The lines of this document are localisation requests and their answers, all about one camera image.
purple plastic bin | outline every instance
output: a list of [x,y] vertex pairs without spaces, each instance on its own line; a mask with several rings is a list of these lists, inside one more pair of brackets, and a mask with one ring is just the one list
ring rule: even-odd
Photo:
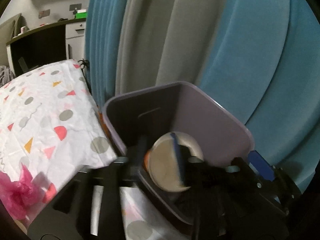
[[235,157],[246,160],[254,148],[249,130],[212,98],[188,82],[175,82],[116,96],[103,108],[116,152],[126,155],[141,133],[149,148],[162,135],[179,131],[196,139],[211,165],[230,165]]

wooden shelf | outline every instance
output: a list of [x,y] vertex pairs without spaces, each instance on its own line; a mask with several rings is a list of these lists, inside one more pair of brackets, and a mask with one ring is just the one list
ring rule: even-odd
[[6,46],[10,45],[11,43],[14,43],[15,41],[18,41],[18,40],[22,39],[23,37],[29,36],[29,35],[31,35],[33,33],[36,33],[36,32],[39,32],[39,31],[42,31],[42,30],[45,30],[45,29],[49,29],[49,28],[56,27],[56,26],[59,26],[59,25],[67,25],[67,24],[70,24],[70,23],[78,23],[78,22],[85,22],[85,21],[86,21],[86,18],[81,18],[81,19],[71,19],[71,20],[65,20],[65,21],[60,21],[60,22],[56,22],[56,23],[46,24],[46,25],[43,25],[41,27],[37,27],[35,29],[28,30],[23,34],[20,34],[18,36],[13,37],[10,41],[8,41],[6,43]]

black desk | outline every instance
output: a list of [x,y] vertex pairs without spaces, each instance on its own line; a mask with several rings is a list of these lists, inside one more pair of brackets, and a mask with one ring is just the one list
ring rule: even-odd
[[29,30],[7,42],[10,68],[16,76],[23,74],[19,59],[23,58],[28,69],[66,60],[66,25],[84,22],[73,19],[44,25]]

green box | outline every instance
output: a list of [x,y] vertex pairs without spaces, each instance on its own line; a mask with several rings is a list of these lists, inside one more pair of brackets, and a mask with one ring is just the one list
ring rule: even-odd
[[87,17],[87,13],[76,13],[76,19],[82,19],[82,18],[86,18]]

orange triangle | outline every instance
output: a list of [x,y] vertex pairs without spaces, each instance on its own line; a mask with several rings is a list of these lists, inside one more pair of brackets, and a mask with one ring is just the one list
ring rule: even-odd
[[24,148],[30,153],[33,137],[25,144]]
[[12,123],[12,124],[10,124],[10,125],[8,126],[9,131],[11,131],[13,124],[14,124],[14,123]]
[[24,88],[23,88],[23,89],[22,89],[22,91],[18,94],[18,95],[19,95],[19,97],[21,97],[21,96],[22,96],[23,92],[24,92]]
[[76,95],[76,92],[74,90],[70,91],[67,96],[75,96]]
[[55,87],[56,85],[59,85],[62,81],[53,82],[52,86]]

